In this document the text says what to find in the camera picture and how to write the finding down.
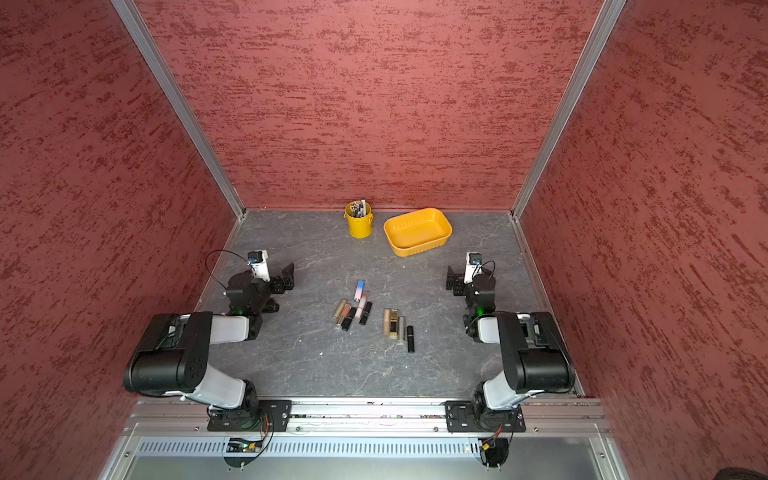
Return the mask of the yellow plastic storage box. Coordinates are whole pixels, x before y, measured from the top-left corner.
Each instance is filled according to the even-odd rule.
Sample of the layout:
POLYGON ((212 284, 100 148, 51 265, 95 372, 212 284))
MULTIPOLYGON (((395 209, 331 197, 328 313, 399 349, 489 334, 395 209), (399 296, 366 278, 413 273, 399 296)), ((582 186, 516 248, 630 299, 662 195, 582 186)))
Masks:
POLYGON ((393 253, 409 257, 445 245, 453 228, 442 211, 425 208, 388 219, 384 232, 393 253))

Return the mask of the gold black square lipstick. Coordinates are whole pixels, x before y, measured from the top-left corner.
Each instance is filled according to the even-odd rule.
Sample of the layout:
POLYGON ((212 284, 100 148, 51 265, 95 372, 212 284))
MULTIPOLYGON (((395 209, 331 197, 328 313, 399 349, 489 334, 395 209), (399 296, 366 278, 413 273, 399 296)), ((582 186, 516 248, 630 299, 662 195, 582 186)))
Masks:
POLYGON ((400 323, 399 323, 399 312, 397 309, 390 309, 389 310, 389 318, 388 318, 388 334, 390 339, 399 339, 400 338, 400 323))

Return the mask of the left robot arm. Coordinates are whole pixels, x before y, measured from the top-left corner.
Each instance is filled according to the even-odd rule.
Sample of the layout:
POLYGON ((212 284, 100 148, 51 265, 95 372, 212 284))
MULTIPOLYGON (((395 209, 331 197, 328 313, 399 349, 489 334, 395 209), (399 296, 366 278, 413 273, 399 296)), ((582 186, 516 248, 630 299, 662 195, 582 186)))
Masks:
POLYGON ((246 270, 225 288, 225 314, 200 311, 157 314, 144 331, 123 374, 124 388, 152 398, 179 397, 208 407, 211 432, 284 432, 289 400, 258 399, 254 384, 209 363, 210 347, 255 340, 265 313, 275 313, 272 298, 295 286, 294 264, 267 281, 246 270))

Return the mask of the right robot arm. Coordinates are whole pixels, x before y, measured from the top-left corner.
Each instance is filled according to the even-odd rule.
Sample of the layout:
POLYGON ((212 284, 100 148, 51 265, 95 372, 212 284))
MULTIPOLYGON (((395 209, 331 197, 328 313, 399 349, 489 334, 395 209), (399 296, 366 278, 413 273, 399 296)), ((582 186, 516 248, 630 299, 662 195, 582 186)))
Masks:
POLYGON ((539 394, 570 392, 576 374, 562 336, 548 312, 508 312, 495 306, 494 272, 469 266, 449 268, 446 289, 465 299, 465 333, 477 343, 500 347, 501 372, 478 384, 468 402, 446 405, 451 431, 513 432, 520 405, 539 394))

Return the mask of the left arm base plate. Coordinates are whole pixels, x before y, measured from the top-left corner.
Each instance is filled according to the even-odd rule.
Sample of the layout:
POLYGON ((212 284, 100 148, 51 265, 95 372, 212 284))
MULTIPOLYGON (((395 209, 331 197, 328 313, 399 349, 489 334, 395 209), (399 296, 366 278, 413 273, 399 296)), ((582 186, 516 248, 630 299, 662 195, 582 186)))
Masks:
POLYGON ((285 432, 293 402, 288 399, 259 400, 255 407, 208 411, 209 432, 285 432))

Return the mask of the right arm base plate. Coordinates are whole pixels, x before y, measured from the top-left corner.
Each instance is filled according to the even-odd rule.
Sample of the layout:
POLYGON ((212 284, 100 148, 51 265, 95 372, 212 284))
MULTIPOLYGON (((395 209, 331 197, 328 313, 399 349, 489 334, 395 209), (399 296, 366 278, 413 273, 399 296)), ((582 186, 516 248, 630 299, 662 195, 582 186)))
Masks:
POLYGON ((491 410, 476 406, 470 401, 460 400, 446 401, 443 406, 447 429, 451 433, 526 431, 525 419, 519 407, 512 410, 491 410))

